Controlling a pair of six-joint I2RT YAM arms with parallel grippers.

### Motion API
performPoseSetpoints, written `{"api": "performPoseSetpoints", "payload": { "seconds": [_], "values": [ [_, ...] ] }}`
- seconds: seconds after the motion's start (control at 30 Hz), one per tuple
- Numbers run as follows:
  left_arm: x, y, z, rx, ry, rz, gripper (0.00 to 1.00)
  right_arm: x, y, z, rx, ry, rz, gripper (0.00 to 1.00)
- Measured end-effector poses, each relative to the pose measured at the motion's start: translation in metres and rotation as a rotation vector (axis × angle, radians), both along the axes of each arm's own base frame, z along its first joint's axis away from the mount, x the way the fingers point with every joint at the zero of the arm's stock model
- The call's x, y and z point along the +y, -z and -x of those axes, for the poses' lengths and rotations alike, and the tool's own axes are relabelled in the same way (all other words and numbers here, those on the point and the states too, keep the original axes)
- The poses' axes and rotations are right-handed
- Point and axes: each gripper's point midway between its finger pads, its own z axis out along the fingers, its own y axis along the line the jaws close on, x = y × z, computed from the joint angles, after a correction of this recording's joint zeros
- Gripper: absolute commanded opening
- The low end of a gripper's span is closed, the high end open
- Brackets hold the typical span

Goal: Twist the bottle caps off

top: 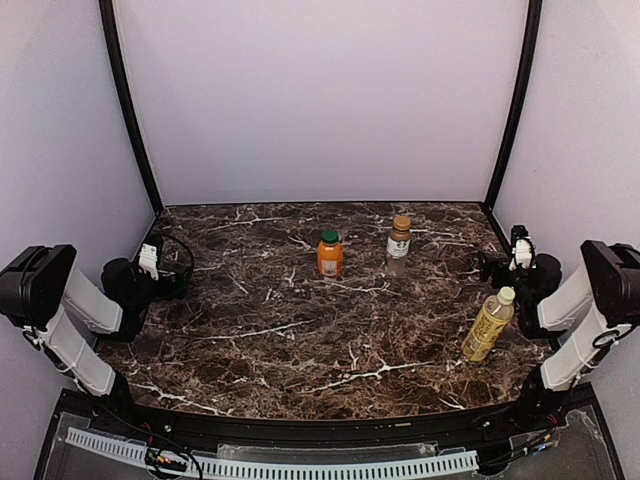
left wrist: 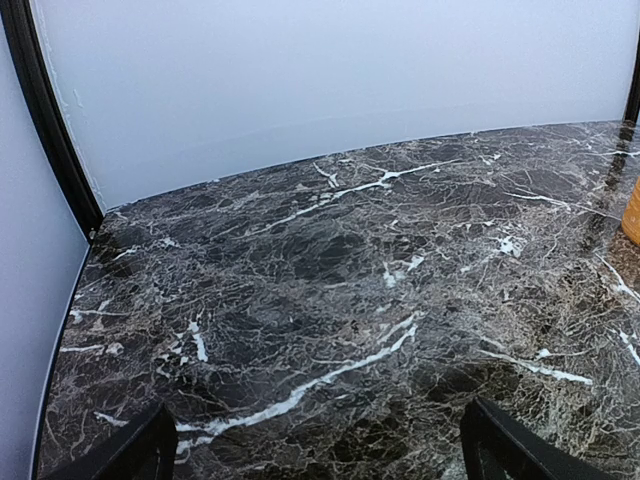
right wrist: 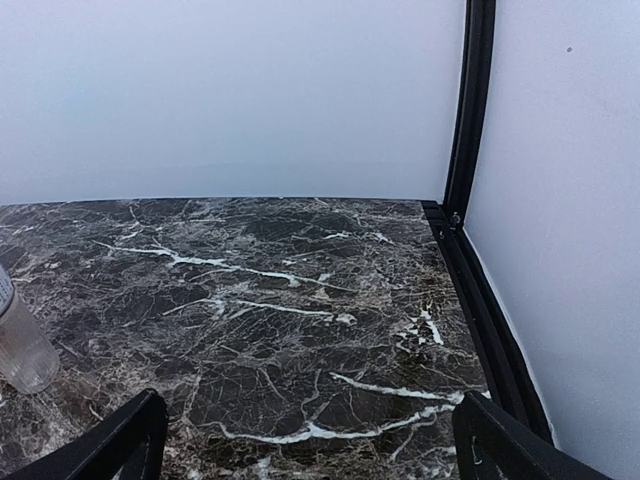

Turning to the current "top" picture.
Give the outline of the gold bottle cap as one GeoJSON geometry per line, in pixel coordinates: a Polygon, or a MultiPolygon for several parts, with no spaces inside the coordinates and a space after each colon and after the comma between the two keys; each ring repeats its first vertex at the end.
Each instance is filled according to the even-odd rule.
{"type": "Polygon", "coordinates": [[[393,228],[398,231],[408,231],[411,228],[411,219],[408,216],[396,216],[393,219],[393,228]]]}

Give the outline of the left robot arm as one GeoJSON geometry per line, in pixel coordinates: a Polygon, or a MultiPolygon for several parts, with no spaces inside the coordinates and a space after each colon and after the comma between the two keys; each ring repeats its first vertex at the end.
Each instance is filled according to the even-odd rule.
{"type": "Polygon", "coordinates": [[[149,307],[184,296],[194,267],[160,269],[161,247],[142,245],[137,260],[116,258],[97,287],[78,267],[70,244],[30,246],[1,272],[1,313],[89,395],[127,402],[123,375],[102,360],[76,324],[97,337],[131,342],[149,307]]]}

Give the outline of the yellow tea bottle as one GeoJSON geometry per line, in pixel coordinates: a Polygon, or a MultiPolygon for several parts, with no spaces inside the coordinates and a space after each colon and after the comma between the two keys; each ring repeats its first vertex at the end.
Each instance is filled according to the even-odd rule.
{"type": "Polygon", "coordinates": [[[514,317],[514,301],[509,305],[501,304],[497,300],[497,293],[490,295],[484,301],[473,326],[462,343],[462,353],[471,362],[482,362],[486,358],[514,317]]]}

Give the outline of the cream bottle cap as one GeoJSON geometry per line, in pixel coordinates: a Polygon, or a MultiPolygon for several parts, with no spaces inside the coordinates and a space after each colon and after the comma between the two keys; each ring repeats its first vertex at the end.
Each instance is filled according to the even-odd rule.
{"type": "Polygon", "coordinates": [[[515,291],[511,287],[502,287],[496,295],[497,300],[504,305],[512,304],[515,296],[515,291]]]}

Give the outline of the clear coffee bottle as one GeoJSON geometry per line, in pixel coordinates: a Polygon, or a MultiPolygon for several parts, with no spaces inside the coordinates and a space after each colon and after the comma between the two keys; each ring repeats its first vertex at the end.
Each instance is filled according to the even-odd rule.
{"type": "Polygon", "coordinates": [[[386,248],[385,268],[389,276],[398,277],[404,272],[410,242],[411,228],[408,231],[398,231],[392,225],[386,248]]]}

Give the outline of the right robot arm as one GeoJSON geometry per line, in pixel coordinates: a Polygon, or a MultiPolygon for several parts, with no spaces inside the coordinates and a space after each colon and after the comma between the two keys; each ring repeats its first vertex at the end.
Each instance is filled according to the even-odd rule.
{"type": "Polygon", "coordinates": [[[558,259],[535,252],[529,238],[509,257],[479,256],[480,279],[515,293],[518,327],[529,339],[568,338],[525,378],[518,398],[478,422],[532,429],[562,417],[574,388],[611,348],[639,326],[639,252],[631,245],[586,240],[568,278],[558,259]]]}

